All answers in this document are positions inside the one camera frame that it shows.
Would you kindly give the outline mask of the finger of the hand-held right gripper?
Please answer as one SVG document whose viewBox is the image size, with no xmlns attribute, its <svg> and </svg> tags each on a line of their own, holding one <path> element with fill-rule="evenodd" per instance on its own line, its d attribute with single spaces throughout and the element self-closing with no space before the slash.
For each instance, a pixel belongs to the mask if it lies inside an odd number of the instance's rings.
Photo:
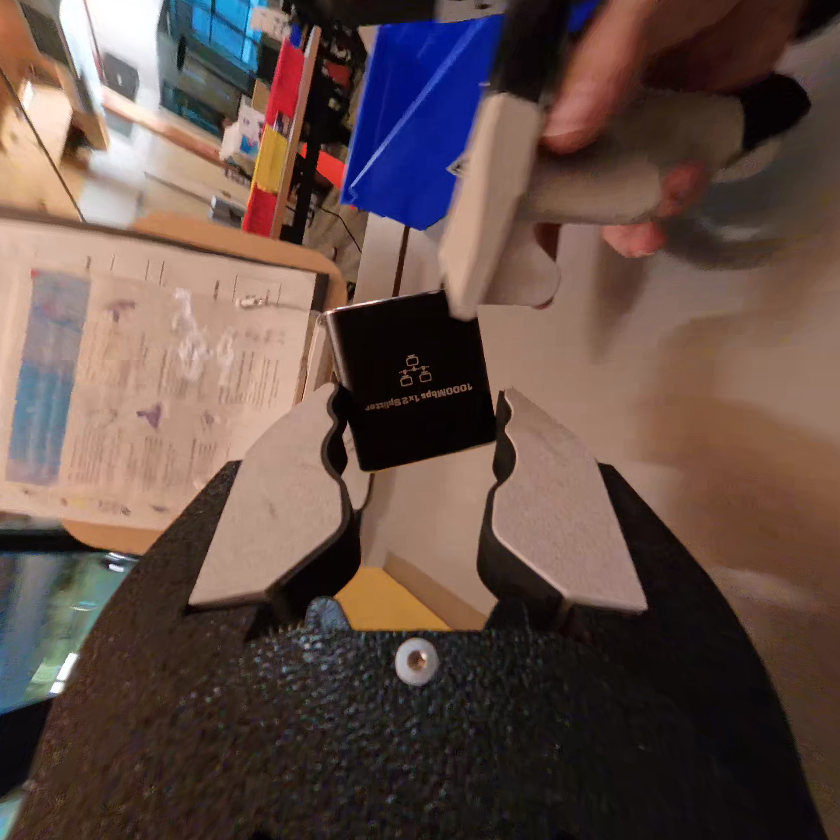
<svg viewBox="0 0 840 840">
<path fill-rule="evenodd" d="M 479 105 L 438 248 L 449 313 L 456 319 L 477 315 L 497 272 L 542 127 L 540 105 L 511 92 L 490 92 Z"/>
<path fill-rule="evenodd" d="M 490 306 L 544 309 L 560 286 L 558 224 L 515 224 L 482 300 Z"/>
</svg>

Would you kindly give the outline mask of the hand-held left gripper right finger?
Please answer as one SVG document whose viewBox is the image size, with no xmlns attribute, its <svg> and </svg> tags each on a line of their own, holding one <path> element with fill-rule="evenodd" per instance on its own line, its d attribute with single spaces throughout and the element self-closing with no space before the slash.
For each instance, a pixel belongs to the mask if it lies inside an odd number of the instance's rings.
<svg viewBox="0 0 840 840">
<path fill-rule="evenodd" d="M 555 631 L 577 608 L 639 616 L 648 600 L 600 466 L 519 391 L 499 393 L 477 571 L 497 605 Z"/>
</svg>

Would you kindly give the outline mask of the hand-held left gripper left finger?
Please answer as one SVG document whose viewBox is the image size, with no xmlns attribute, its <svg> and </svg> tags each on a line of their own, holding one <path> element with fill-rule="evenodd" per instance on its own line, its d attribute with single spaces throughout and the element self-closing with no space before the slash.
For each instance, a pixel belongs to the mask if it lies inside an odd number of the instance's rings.
<svg viewBox="0 0 840 840">
<path fill-rule="evenodd" d="M 242 459 L 188 599 L 191 612 L 266 606 L 303 618 L 361 567 L 341 391 L 320 386 Z"/>
</svg>

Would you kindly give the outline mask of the yellow plastic bin with divider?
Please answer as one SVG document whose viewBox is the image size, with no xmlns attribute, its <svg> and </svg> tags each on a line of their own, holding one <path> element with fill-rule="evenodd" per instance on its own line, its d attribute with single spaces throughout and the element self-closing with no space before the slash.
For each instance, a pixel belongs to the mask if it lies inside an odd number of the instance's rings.
<svg viewBox="0 0 840 840">
<path fill-rule="evenodd" d="M 449 626 L 382 569 L 363 566 L 334 597 L 362 632 L 449 631 Z"/>
</svg>

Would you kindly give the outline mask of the black network splitter box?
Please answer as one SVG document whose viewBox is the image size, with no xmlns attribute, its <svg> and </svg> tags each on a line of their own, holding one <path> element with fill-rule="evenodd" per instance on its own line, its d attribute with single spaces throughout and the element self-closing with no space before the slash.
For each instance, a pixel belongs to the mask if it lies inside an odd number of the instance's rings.
<svg viewBox="0 0 840 840">
<path fill-rule="evenodd" d="M 336 308 L 323 317 L 340 409 L 364 472 L 495 441 L 479 322 L 452 317 L 443 290 Z"/>
</svg>

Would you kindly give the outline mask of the grey desk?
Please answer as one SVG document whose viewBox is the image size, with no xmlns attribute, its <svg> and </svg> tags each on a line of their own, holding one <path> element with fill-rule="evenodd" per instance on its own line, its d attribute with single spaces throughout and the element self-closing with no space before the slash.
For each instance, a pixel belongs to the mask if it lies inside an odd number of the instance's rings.
<svg viewBox="0 0 840 840">
<path fill-rule="evenodd" d="M 780 70 L 812 111 L 710 191 L 710 238 L 635 260 L 573 227 L 553 304 L 479 323 L 492 391 L 616 467 L 729 599 L 838 838 L 838 27 Z"/>
</svg>

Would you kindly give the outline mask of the person's right hand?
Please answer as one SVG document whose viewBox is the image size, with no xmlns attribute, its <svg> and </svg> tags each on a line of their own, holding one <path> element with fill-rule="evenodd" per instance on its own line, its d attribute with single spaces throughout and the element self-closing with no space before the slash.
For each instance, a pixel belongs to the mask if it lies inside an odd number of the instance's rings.
<svg viewBox="0 0 840 840">
<path fill-rule="evenodd" d="M 793 41 L 803 1 L 611 1 L 572 51 L 542 132 L 571 154 L 645 88 L 730 94 L 760 81 Z"/>
</svg>

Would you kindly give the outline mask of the blue plastic bin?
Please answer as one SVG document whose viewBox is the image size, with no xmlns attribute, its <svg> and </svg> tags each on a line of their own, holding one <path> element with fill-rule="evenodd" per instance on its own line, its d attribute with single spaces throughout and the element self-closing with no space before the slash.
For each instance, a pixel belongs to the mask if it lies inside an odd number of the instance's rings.
<svg viewBox="0 0 840 840">
<path fill-rule="evenodd" d="M 445 218 L 509 3 L 335 3 L 344 23 L 377 27 L 344 203 L 418 230 Z M 566 45 L 598 5 L 570 2 Z"/>
</svg>

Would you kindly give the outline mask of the instruction sheet document stand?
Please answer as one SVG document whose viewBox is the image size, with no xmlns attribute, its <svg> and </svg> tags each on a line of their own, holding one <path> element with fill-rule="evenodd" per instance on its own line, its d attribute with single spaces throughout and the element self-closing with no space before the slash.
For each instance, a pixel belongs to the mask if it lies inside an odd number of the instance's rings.
<svg viewBox="0 0 840 840">
<path fill-rule="evenodd" d="M 322 382 L 347 299 L 328 257 L 229 227 L 2 208 L 2 516 L 150 545 Z"/>
</svg>

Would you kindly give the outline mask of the red plastic bin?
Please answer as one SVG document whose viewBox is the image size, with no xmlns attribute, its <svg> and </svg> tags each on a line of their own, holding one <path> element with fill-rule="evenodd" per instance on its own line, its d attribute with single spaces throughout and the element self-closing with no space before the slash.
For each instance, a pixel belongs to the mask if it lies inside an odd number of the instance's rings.
<svg viewBox="0 0 840 840">
<path fill-rule="evenodd" d="M 305 54 L 286 38 L 280 48 L 275 74 L 266 106 L 266 127 L 274 127 L 278 118 L 292 119 L 297 111 Z"/>
<path fill-rule="evenodd" d="M 271 238 L 271 229 L 277 207 L 277 194 L 263 190 L 252 182 L 241 228 L 243 232 Z"/>
</svg>

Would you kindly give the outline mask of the computer monitor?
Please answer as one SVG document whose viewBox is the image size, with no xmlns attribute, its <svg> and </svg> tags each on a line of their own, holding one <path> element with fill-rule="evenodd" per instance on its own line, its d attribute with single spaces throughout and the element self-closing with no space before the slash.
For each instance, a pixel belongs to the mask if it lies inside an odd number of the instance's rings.
<svg viewBox="0 0 840 840">
<path fill-rule="evenodd" d="M 57 696 L 139 562 L 117 552 L 2 553 L 1 713 Z"/>
</svg>

